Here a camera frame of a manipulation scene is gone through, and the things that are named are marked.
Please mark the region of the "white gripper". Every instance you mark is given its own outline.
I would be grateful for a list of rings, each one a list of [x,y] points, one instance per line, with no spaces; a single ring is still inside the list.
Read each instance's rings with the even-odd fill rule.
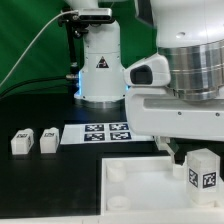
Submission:
[[[158,150],[172,163],[179,147],[171,138],[224,141],[224,88],[212,100],[183,101],[167,88],[131,87],[125,108],[130,129],[155,136]]]

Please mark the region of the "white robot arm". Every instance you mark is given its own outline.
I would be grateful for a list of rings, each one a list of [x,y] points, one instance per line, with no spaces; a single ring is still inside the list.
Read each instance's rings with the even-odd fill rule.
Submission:
[[[224,141],[224,0],[134,0],[157,52],[124,71],[137,134]]]

